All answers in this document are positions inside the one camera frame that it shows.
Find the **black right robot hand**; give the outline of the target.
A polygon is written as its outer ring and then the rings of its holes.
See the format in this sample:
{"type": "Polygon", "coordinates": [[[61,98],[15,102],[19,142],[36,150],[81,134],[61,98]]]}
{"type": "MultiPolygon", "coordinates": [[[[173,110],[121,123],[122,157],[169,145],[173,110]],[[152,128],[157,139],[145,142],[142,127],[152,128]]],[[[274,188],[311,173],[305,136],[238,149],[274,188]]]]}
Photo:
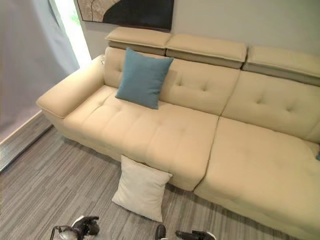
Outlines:
{"type": "MultiPolygon", "coordinates": [[[[192,230],[191,232],[185,232],[176,230],[175,236],[181,240],[217,240],[217,237],[208,231],[192,230]]],[[[155,240],[168,240],[167,229],[163,224],[159,224],[155,230],[155,240]]]]}

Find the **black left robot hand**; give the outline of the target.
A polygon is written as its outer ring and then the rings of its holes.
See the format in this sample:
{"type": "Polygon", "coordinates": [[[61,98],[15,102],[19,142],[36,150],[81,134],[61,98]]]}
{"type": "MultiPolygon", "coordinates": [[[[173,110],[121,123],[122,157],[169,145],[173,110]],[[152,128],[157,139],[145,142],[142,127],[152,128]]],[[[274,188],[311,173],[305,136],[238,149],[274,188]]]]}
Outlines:
{"type": "Polygon", "coordinates": [[[100,232],[97,221],[99,216],[81,216],[71,226],[76,232],[76,239],[83,240],[85,236],[96,236],[100,232]]]}

